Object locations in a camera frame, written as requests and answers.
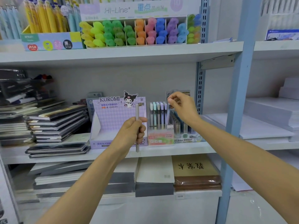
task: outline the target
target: white shelf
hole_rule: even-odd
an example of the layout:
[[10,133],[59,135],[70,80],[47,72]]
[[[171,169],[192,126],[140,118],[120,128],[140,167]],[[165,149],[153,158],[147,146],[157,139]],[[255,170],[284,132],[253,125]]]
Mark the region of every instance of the white shelf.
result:
[[[257,146],[265,150],[281,150],[281,149],[299,149],[299,142],[288,142],[287,140],[271,141],[266,140],[263,143],[255,143]],[[8,147],[1,150],[1,156],[5,164],[18,163],[43,163],[43,162],[63,162],[63,161],[78,161],[78,160],[94,160],[101,153],[102,149],[90,150],[84,155],[47,157],[47,158],[33,158],[30,159],[25,150],[28,147]],[[148,147],[141,146],[140,152],[137,153],[135,148],[131,148],[127,158],[145,157],[145,156],[172,156],[183,154],[202,154],[215,153],[214,149],[207,142],[182,143],[174,146],[166,147]]]
[[0,67],[55,68],[189,63],[243,50],[243,42],[0,53]]
[[253,59],[299,58],[299,41],[256,41]]

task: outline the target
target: yellow highlighter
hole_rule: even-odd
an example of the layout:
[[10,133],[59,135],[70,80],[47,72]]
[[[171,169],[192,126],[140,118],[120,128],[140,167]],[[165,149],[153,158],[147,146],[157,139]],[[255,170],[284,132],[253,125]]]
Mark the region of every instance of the yellow highlighter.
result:
[[42,32],[43,33],[50,33],[50,28],[48,25],[48,21],[47,21],[47,13],[44,9],[44,4],[41,0],[37,0],[37,12],[39,15],[39,20],[40,20],[40,24],[41,24],[41,28],[42,28]]
[[27,1],[27,0],[24,0],[24,9],[25,9],[25,12],[26,12],[26,18],[27,18],[28,23],[29,23],[30,32],[32,34],[35,34],[36,33],[35,24],[33,22],[33,16],[32,16],[31,10],[30,10],[29,1]]
[[57,27],[55,23],[55,17],[53,14],[52,6],[48,0],[45,1],[44,5],[48,16],[51,33],[57,33]]
[[62,15],[60,13],[60,9],[58,7],[58,3],[57,2],[54,2],[54,11],[55,11],[55,16],[56,16],[56,19],[57,19],[57,29],[59,30],[59,32],[64,32],[64,29],[63,29],[63,22],[62,22]]
[[42,30],[40,29],[39,19],[38,19],[38,15],[37,15],[37,12],[36,12],[36,9],[35,9],[35,4],[34,4],[33,0],[28,0],[28,1],[29,1],[29,7],[30,7],[33,23],[34,23],[34,26],[35,26],[35,32],[36,33],[41,33]]

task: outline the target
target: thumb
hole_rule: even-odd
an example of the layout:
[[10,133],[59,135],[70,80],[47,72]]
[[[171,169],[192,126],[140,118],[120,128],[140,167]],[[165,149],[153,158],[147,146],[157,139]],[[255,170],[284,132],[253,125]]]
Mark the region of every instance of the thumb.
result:
[[174,107],[176,111],[178,111],[181,108],[175,100],[169,98],[167,101],[172,107]]
[[136,120],[132,126],[130,127],[130,129],[132,129],[133,131],[137,132],[137,130],[139,129],[139,127],[141,126],[142,121],[140,119]]

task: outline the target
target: purple kuromi display box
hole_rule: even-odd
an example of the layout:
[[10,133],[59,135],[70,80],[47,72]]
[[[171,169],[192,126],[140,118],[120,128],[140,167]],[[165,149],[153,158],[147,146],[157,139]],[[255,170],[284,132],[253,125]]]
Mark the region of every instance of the purple kuromi display box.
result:
[[[92,149],[105,149],[115,138],[123,123],[135,116],[135,107],[139,105],[139,117],[146,117],[145,97],[125,92],[124,97],[101,97],[93,100],[95,114],[92,120],[90,146]],[[147,130],[140,146],[147,146]]]

